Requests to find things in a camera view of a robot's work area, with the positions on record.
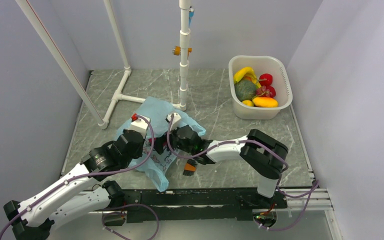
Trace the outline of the yellow fake lemon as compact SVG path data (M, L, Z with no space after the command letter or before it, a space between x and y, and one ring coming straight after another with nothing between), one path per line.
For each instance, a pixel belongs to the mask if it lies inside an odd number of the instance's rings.
M251 100L244 100L241 102L242 104L249 106L249 107L254 107L254 103Z

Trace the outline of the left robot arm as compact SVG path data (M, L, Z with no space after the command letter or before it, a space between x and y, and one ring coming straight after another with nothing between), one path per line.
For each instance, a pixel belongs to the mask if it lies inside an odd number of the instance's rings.
M116 139L92 149L62 178L36 195L4 205L8 227L17 240L45 240L58 227L89 212L119 209L124 203L120 186L107 181L90 194L78 194L105 178L131 171L132 160L143 154L147 127L124 129Z

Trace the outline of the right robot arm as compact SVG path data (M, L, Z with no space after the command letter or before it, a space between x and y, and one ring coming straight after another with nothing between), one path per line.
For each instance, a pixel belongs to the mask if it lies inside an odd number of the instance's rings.
M227 160L247 162L259 174L255 200L262 208L275 201L276 187L287 168L285 160L289 151L286 145L258 129L251 129L240 138L219 141L200 137L188 125L155 138L153 148L158 154L165 150L183 151L187 159L201 165Z

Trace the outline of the yellow fake banana bunch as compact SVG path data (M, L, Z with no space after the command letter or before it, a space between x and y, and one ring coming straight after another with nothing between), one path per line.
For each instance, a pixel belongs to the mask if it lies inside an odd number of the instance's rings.
M246 66L243 67L242 69L238 70L234 75L233 75L233 83L237 84L239 83L243 77L250 77L252 80L256 80L257 76L255 74L255 71L252 67Z

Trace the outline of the light blue plastic bag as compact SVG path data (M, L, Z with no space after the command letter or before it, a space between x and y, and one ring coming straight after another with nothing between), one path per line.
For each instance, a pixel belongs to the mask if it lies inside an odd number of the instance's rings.
M175 109L171 103L155 97L146 98L144 103L142 103L142 105L134 112L148 118L156 138L165 135L169 127L166 118L173 112L177 112L181 116L181 122L179 124L181 127L189 125L200 137L206 134L206 129L187 113ZM152 149L151 132L150 130L147 130L142 156L138 159L133 159L130 162L129 167L134 167L143 162L149 152L151 152L150 158L143 165L137 167L136 170L145 173L156 186L156 189L163 192L169 187L169 180L166 177L166 172L177 157L168 149L165 149L163 154L158 154Z

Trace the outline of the orange fake mango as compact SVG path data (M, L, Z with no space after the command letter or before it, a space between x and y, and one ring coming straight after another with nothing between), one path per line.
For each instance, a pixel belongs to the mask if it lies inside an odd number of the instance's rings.
M253 105L259 108L276 108L278 102L272 97L256 96L252 99Z

